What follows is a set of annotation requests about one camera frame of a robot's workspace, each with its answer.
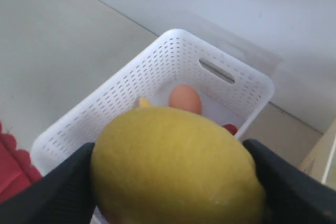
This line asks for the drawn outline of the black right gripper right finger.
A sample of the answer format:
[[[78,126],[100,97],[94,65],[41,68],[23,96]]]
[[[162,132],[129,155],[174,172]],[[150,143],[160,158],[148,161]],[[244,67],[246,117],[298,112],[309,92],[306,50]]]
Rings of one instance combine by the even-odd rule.
[[[298,170],[257,140],[243,146],[266,191],[264,223],[335,223],[335,190]]]

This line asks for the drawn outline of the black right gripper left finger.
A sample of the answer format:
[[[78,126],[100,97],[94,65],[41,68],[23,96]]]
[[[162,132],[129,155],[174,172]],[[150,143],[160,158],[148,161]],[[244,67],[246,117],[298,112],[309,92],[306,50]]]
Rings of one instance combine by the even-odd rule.
[[[90,223],[96,207],[90,180],[94,143],[87,143],[50,173],[1,203],[1,223]]]

